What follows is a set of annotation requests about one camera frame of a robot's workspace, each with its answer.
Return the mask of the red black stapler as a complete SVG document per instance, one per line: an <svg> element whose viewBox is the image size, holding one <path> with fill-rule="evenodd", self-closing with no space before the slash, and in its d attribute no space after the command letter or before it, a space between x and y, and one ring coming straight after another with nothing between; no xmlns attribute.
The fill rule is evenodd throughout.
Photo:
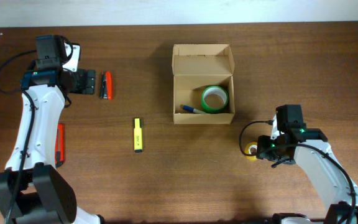
<svg viewBox="0 0 358 224"><path fill-rule="evenodd" d="M109 71L105 71L102 74L99 97L102 100L111 100L113 98L112 73Z"/></svg>

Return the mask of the yellow clear tape roll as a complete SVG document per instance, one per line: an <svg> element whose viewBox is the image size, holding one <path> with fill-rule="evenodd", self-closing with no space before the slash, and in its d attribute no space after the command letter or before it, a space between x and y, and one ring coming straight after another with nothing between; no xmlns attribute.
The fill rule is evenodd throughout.
<svg viewBox="0 0 358 224"><path fill-rule="evenodd" d="M250 161L256 161L257 158L255 153L257 152L257 143L250 142L246 145L246 153L248 154L247 159Z"/></svg>

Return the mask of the green tape roll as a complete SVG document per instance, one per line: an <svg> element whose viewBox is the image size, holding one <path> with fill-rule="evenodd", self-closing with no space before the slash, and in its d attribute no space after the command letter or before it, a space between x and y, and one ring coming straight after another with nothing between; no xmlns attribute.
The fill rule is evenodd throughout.
<svg viewBox="0 0 358 224"><path fill-rule="evenodd" d="M201 105L207 113L220 113L229 103L227 91L220 86L207 87L201 97Z"/></svg>

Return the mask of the cardboard box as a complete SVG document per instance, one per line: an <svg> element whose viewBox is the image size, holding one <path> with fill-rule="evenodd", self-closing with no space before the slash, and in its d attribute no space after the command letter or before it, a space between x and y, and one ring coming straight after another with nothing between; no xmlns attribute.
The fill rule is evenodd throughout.
<svg viewBox="0 0 358 224"><path fill-rule="evenodd" d="M234 57L228 44L175 44L172 53L173 122L175 124L230 124L235 115ZM220 113L194 114L182 105L205 111L203 91L220 86L229 103Z"/></svg>

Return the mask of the blue white marker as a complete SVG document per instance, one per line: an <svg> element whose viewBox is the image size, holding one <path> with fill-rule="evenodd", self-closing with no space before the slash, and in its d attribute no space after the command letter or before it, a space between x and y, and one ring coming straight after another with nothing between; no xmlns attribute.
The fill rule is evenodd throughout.
<svg viewBox="0 0 358 224"><path fill-rule="evenodd" d="M194 113L194 114L206 114L205 111L196 109L196 108L191 107L191 106L182 105L182 108L183 108L185 111L188 111L188 112L190 112L190 113Z"/></svg>

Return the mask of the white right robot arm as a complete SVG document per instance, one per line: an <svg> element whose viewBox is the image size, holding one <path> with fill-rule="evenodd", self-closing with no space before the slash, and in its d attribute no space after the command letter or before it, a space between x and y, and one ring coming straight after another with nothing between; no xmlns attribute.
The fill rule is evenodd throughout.
<svg viewBox="0 0 358 224"><path fill-rule="evenodd" d="M283 105L268 122L269 136L258 138L256 158L298 165L327 211L323 223L358 223L358 185L335 158L322 130L307 128L300 105Z"/></svg>

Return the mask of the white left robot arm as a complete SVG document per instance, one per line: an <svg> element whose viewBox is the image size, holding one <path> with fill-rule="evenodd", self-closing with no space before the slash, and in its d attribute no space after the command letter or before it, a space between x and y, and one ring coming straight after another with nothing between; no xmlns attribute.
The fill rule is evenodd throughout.
<svg viewBox="0 0 358 224"><path fill-rule="evenodd" d="M20 81L22 116L14 149L0 172L0 212L5 223L104 223L81 209L58 173L58 123L70 93L95 93L94 70L78 68L81 47L62 35L35 39L37 58Z"/></svg>

